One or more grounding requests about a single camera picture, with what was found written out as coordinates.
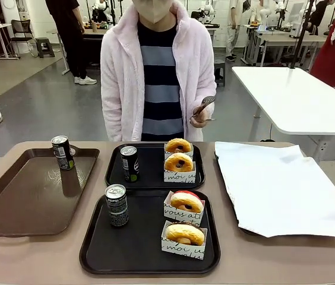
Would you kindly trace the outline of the person's left hand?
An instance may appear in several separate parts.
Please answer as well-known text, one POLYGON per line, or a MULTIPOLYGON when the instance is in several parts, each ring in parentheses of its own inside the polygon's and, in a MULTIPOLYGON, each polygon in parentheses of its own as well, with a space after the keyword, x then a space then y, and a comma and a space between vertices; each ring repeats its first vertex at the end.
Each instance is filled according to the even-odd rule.
POLYGON ((201 105, 190 105, 188 108, 189 111, 189 123, 194 128, 203 128, 205 127, 212 117, 213 111, 214 111, 214 103, 209 104, 207 107, 205 107, 203 110, 201 110, 201 105), (193 115, 197 112, 197 110, 200 110, 200 113, 193 117, 193 115))

